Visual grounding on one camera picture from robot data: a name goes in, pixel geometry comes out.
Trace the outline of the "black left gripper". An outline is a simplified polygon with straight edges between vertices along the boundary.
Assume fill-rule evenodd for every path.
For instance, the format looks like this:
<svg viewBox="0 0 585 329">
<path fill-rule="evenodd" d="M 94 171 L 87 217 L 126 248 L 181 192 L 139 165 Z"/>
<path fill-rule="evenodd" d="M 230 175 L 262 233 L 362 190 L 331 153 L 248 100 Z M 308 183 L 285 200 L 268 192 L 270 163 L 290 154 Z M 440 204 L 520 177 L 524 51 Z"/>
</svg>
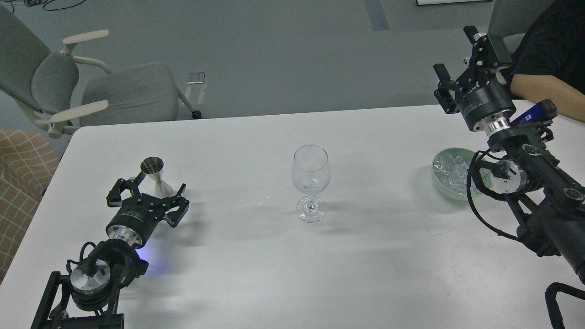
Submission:
<svg viewBox="0 0 585 329">
<path fill-rule="evenodd" d="M 108 207 L 119 207 L 106 226 L 108 238 L 124 241 L 134 249 L 146 245 L 159 222 L 165 221 L 176 228 L 190 206 L 190 201 L 182 195 L 186 184 L 175 195 L 159 199 L 141 194 L 139 185 L 143 180 L 142 176 L 120 178 L 106 197 Z M 130 197 L 123 200 L 122 193 L 126 190 L 130 191 Z"/>
</svg>

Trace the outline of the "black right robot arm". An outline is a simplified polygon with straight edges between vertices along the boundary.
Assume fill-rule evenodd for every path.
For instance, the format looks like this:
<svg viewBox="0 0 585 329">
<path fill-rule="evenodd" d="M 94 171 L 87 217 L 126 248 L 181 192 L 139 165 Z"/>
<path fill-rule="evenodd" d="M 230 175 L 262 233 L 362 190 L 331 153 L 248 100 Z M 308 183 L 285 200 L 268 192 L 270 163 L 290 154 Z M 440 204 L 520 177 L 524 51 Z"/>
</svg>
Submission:
<svg viewBox="0 0 585 329">
<path fill-rule="evenodd" d="M 472 132 L 487 135 L 488 150 L 472 157 L 466 189 L 506 202 L 518 221 L 516 235 L 488 224 L 500 237 L 518 241 L 537 256 L 562 256 L 584 280 L 584 188 L 558 166 L 546 142 L 557 116 L 543 100 L 512 120 L 516 106 L 500 75 L 511 56 L 496 35 L 464 27 L 472 45 L 467 68 L 452 80 L 444 64 L 433 66 L 439 79 L 434 96 L 447 114 L 460 113 Z"/>
</svg>

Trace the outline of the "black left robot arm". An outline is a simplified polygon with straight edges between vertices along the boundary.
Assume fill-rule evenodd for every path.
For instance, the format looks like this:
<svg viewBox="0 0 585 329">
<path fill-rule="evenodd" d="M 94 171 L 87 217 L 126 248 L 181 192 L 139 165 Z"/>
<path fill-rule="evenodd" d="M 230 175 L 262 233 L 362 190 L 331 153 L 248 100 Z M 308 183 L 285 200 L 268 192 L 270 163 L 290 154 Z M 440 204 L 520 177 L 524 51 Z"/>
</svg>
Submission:
<svg viewBox="0 0 585 329">
<path fill-rule="evenodd" d="M 140 192 L 144 177 L 140 173 L 116 181 L 106 197 L 109 207 L 118 208 L 105 229 L 108 239 L 97 244 L 86 242 L 78 260 L 67 260 L 66 274 L 50 274 L 33 329 L 124 327 L 125 316 L 118 312 L 120 292 L 149 266 L 138 249 L 146 245 L 160 222 L 177 227 L 190 204 L 183 196 L 186 185 L 162 198 Z"/>
</svg>

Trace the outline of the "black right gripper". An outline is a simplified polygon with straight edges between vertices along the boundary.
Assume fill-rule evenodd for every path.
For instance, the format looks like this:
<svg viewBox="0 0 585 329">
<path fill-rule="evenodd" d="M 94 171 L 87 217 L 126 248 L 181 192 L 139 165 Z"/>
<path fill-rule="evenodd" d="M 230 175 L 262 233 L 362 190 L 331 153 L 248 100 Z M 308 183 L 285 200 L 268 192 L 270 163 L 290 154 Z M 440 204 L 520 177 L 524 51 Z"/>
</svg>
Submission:
<svg viewBox="0 0 585 329">
<path fill-rule="evenodd" d="M 504 86 L 492 76 L 512 66 L 511 55 L 500 36 L 481 35 L 474 26 L 465 26 L 463 31 L 472 44 L 467 68 L 454 81 L 443 63 L 434 64 L 439 83 L 433 95 L 446 114 L 460 112 L 472 132 L 509 129 L 516 108 Z M 456 101 L 452 92 L 456 92 Z"/>
</svg>

